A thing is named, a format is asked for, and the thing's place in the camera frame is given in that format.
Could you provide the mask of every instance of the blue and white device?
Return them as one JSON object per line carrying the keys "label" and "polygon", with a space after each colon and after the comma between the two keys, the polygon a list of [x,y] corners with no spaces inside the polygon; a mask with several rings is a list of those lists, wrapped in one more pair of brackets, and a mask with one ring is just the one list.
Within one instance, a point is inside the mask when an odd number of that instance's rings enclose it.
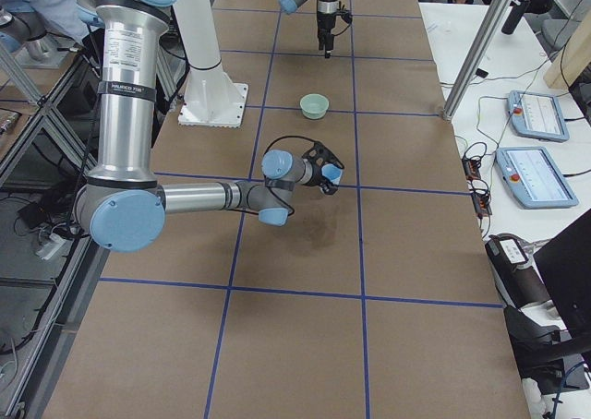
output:
{"label": "blue and white device", "polygon": [[507,105],[511,123],[519,136],[555,142],[569,140],[569,130],[556,96],[514,90],[509,93]]}
{"label": "blue and white device", "polygon": [[498,149],[497,166],[526,209],[564,209],[579,203],[544,147]]}

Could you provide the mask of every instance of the blue cable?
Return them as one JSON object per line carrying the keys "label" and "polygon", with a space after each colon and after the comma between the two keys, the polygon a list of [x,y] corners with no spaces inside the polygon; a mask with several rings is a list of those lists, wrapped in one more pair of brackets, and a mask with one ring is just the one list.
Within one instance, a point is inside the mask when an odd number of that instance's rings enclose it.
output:
{"label": "blue cable", "polygon": [[576,370],[579,366],[582,366],[584,364],[585,361],[581,361],[577,365],[573,365],[571,369],[569,369],[569,371],[567,371],[562,377],[561,385],[558,387],[558,391],[556,392],[556,398],[554,398],[554,408],[552,409],[552,415],[550,416],[550,419],[556,419],[556,410],[558,410],[558,402],[559,398],[561,397],[562,389],[564,388],[564,386],[566,386],[566,379],[569,378],[569,376],[574,370]]}

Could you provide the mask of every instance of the green bowl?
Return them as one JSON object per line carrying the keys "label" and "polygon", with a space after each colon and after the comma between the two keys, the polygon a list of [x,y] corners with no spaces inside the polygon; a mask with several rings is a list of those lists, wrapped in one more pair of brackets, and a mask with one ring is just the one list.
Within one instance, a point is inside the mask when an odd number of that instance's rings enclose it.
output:
{"label": "green bowl", "polygon": [[329,109],[329,100],[321,94],[307,94],[300,102],[302,113],[308,119],[321,119]]}

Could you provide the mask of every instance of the bowl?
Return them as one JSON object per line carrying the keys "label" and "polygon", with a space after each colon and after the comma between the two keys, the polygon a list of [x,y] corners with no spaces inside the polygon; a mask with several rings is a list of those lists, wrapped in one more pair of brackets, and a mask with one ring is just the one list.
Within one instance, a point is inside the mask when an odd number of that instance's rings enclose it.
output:
{"label": "bowl", "polygon": [[321,119],[329,109],[329,100],[321,94],[307,94],[300,102],[302,114],[308,119]]}

